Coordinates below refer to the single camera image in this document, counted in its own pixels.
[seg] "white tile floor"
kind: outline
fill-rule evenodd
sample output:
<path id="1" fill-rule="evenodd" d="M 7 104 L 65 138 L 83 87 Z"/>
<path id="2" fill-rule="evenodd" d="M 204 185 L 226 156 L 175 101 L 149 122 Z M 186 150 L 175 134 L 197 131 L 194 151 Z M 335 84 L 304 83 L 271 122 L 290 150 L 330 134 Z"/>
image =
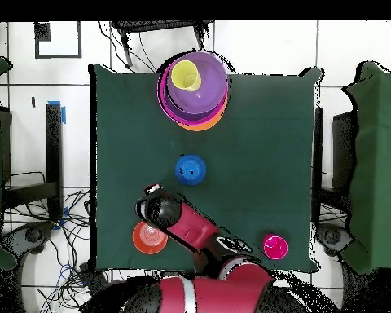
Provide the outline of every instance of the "white tile floor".
<path id="1" fill-rule="evenodd" d="M 102 30 L 111 36 L 108 22 Z M 75 33 L 51 22 L 49 42 L 40 43 L 43 54 L 72 54 L 75 51 Z M 120 38 L 113 30 L 114 37 Z M 115 47 L 101 34 L 97 22 L 81 22 L 81 59 L 35 59 L 33 23 L 0 23 L 0 56 L 7 57 L 13 68 L 0 77 L 0 102 L 13 113 L 11 133 L 12 173 L 32 170 L 45 172 L 45 104 L 59 100 L 66 107 L 67 121 L 64 137 L 64 194 L 87 190 L 89 178 L 90 101 L 88 64 L 104 64 L 117 72 L 127 72 L 120 59 L 125 53 L 117 42 Z M 142 43 L 156 68 L 170 56 L 197 48 L 192 28 L 167 29 L 142 33 Z M 354 79 L 356 67 L 364 60 L 377 60 L 391 69 L 391 22 L 386 21 L 216 21 L 209 26 L 204 45 L 224 55 L 238 73 L 298 74 L 303 69 L 319 66 L 324 69 L 320 94 L 324 108 L 323 171 L 332 172 L 332 117 L 352 109 L 341 87 Z M 132 34 L 131 51 L 147 64 L 139 35 Z M 132 56 L 134 70 L 149 72 L 149 68 Z M 32 106 L 32 97 L 36 106 Z M 13 184 L 40 182 L 38 176 L 20 176 Z M 330 186 L 330 175 L 323 176 L 323 185 Z M 82 206 L 76 214 L 86 216 Z M 22 222 L 25 217 L 12 215 L 12 221 Z M 88 238 L 87 229 L 81 236 Z M 52 241 L 59 250 L 59 260 L 67 262 L 66 239 L 60 231 L 53 231 Z M 90 255 L 90 242 L 76 240 L 79 261 Z M 59 276 L 56 252 L 48 243 L 38 256 L 29 255 L 24 266 L 23 298 L 28 313 L 39 313 L 44 298 L 52 293 Z M 299 277 L 321 288 L 338 306 L 341 306 L 343 280 L 337 258 L 329 258 L 323 248 L 315 245 L 315 260 L 320 270 Z M 109 272 L 108 278 L 117 280 L 141 275 L 142 271 Z M 76 313 L 66 310 L 64 313 Z"/>

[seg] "green table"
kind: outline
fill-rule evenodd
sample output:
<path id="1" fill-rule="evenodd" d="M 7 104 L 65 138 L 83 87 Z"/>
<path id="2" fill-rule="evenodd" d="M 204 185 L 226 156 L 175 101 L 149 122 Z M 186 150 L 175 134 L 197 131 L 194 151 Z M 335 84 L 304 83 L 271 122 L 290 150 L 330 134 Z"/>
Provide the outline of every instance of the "green table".
<path id="1" fill-rule="evenodd" d="M 353 241 L 341 253 L 358 274 L 391 268 L 391 73 L 360 65 L 345 88 L 354 100 L 359 131 L 357 165 L 350 184 Z"/>
<path id="2" fill-rule="evenodd" d="M 156 98 L 159 74 L 112 73 L 98 65 L 94 72 L 97 268 L 193 268 L 189 252 L 173 240 L 152 256 L 132 243 L 138 222 L 134 203 L 146 186 L 161 183 L 246 241 L 267 267 L 316 269 L 309 260 L 310 162 L 320 69 L 302 77 L 232 75 L 223 118 L 201 132 L 184 130 L 162 112 Z M 186 187 L 175 178 L 181 154 L 204 159 L 207 175 L 200 185 Z M 261 253 L 269 232 L 288 242 L 280 261 Z"/>

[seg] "wire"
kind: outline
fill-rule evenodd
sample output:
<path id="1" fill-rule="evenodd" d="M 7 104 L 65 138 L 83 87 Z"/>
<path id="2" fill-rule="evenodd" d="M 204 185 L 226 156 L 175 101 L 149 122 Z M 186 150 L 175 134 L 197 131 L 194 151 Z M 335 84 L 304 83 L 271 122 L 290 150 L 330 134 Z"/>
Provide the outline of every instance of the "wire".
<path id="1" fill-rule="evenodd" d="M 145 48 L 143 47 L 142 38 L 140 37 L 140 33 L 139 33 L 139 41 L 140 41 L 140 45 L 142 46 L 143 53 L 145 53 L 145 56 L 147 57 L 147 61 L 149 61 L 149 64 L 151 64 L 151 66 L 156 70 L 155 66 L 153 65 L 153 63 L 151 62 L 149 57 L 147 56 L 147 52 L 145 51 Z"/>
<path id="2" fill-rule="evenodd" d="M 120 44 L 120 45 L 123 47 L 123 49 L 126 51 L 126 47 L 123 46 L 123 44 L 122 44 L 121 42 L 119 42 L 119 40 L 116 38 L 116 36 L 114 36 L 113 31 L 112 31 L 112 27 L 110 27 L 109 30 L 110 30 L 110 33 L 112 34 L 112 36 L 114 37 L 115 41 L 116 41 L 118 44 Z M 139 60 L 141 60 L 141 61 L 143 62 L 143 64 L 144 64 L 145 66 L 147 66 L 152 72 L 154 72 L 154 73 L 156 72 L 156 71 L 154 71 L 154 70 L 152 69 L 152 67 L 149 66 L 145 61 L 143 61 L 141 58 L 139 58 L 133 51 L 131 51 L 130 49 L 127 49 L 127 51 L 128 51 L 131 55 L 133 55 L 133 56 L 135 56 L 136 58 L 138 58 Z"/>

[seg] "blue tape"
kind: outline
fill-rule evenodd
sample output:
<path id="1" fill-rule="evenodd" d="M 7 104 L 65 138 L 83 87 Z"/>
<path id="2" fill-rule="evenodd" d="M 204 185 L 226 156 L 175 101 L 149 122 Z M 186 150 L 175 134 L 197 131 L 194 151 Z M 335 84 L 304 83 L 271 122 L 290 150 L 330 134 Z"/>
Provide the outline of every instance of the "blue tape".
<path id="1" fill-rule="evenodd" d="M 61 121 L 63 122 L 63 124 L 67 123 L 67 120 L 65 118 L 65 106 L 61 107 Z"/>
<path id="2" fill-rule="evenodd" d="M 68 217 L 68 216 L 69 216 L 69 208 L 68 208 L 67 206 L 64 207 L 63 216 L 64 216 L 64 217 Z M 61 226 L 64 226 L 66 222 L 67 222 L 67 221 L 66 221 L 65 219 L 61 219 L 61 220 L 59 221 L 59 224 L 60 224 Z M 54 231 L 59 231 L 59 230 L 61 229 L 61 226 L 55 226 L 55 227 L 54 227 Z"/>

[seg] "pink cup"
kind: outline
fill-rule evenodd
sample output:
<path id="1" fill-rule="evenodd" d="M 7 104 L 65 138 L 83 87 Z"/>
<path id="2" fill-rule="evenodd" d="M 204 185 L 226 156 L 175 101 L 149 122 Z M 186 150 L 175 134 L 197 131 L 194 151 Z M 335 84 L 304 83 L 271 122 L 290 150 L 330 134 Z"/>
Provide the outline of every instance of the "pink cup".
<path id="1" fill-rule="evenodd" d="M 288 244 L 281 236 L 268 234 L 263 240 L 263 249 L 265 255 L 270 259 L 282 259 L 288 252 Z"/>

